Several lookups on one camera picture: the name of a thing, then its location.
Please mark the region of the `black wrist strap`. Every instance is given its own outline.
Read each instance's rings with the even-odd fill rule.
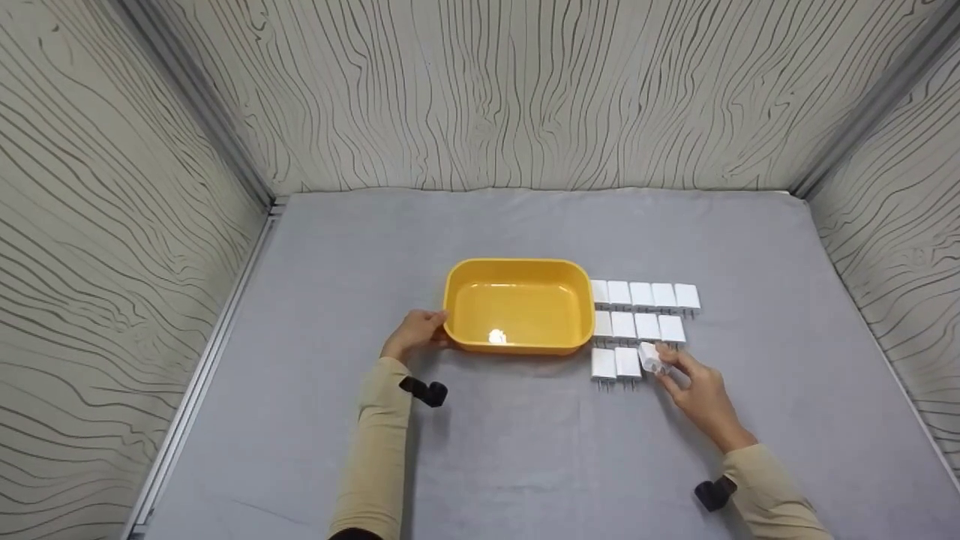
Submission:
[[[736,493],[736,482],[724,475],[717,481],[700,482],[693,493],[708,512],[715,512],[726,506],[731,495]]]
[[[400,381],[399,386],[401,389],[413,394],[418,400],[435,408],[443,405],[444,400],[446,400],[446,386],[435,380],[427,386],[422,380],[407,376]]]

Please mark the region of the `beige sleeve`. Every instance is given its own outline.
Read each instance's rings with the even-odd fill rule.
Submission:
[[[724,475],[736,484],[733,505],[754,537],[761,540],[833,538],[767,447],[755,444],[734,450],[724,456],[723,465]]]
[[[360,391],[360,417],[333,510],[330,535],[361,528],[397,540],[403,516],[407,426],[413,396],[401,390],[410,370],[383,357]]]

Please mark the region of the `tray rim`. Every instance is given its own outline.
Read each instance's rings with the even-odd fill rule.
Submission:
[[[590,277],[587,274],[587,271],[584,270],[582,266],[576,262],[566,259],[566,258],[502,258],[502,257],[478,257],[478,258],[465,258],[460,262],[453,265],[450,268],[450,271],[446,274],[446,284],[444,285],[444,309],[449,310],[451,294],[450,294],[450,278],[461,266],[474,262],[554,262],[558,264],[564,264],[572,267],[579,275],[583,276],[584,282],[586,284],[587,291],[587,306],[590,310],[593,310],[593,290],[589,286]],[[456,334],[450,330],[450,321],[449,319],[444,322],[444,331],[446,335],[449,336],[458,345],[463,345],[465,347],[475,348],[474,350],[484,350],[484,351],[494,351],[499,350],[504,353],[509,353],[512,350],[522,350],[527,351],[536,351],[541,350],[544,353],[555,353],[555,352],[568,352],[571,350],[579,349],[587,344],[590,339],[593,337],[593,325],[595,322],[594,317],[589,317],[588,328],[585,329],[583,336],[580,339],[577,339],[575,343],[564,343],[564,344],[534,344],[534,343],[490,343],[487,341],[470,341],[463,340],[456,336]]]

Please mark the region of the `yellow plastic tray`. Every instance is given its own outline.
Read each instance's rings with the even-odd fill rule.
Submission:
[[[590,280],[569,260],[469,258],[446,277],[444,309],[467,351],[569,355],[593,335]]]

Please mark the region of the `finger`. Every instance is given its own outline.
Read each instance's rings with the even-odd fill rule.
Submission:
[[[430,313],[430,316],[427,318],[427,320],[433,323],[434,328],[438,328],[446,322],[447,315],[448,314],[445,309],[441,311],[434,311]]]
[[[675,351],[670,349],[666,343],[661,342],[657,344],[657,354],[660,355],[660,360],[676,367],[691,379],[694,378],[697,372],[704,369],[704,364],[698,362],[697,359],[691,356],[686,350],[680,349],[679,351]]]
[[[663,389],[666,390],[667,394],[670,394],[670,398],[673,399],[674,402],[680,399],[680,394],[683,392],[683,390],[680,389],[680,386],[677,384],[677,382],[669,375],[657,375],[657,380],[660,381],[660,384],[663,385]]]
[[[660,361],[672,365],[673,367],[684,372],[688,377],[689,373],[686,372],[686,367],[680,363],[680,358],[677,355],[677,352],[671,349],[666,343],[661,341],[657,342],[657,356],[660,357]]]

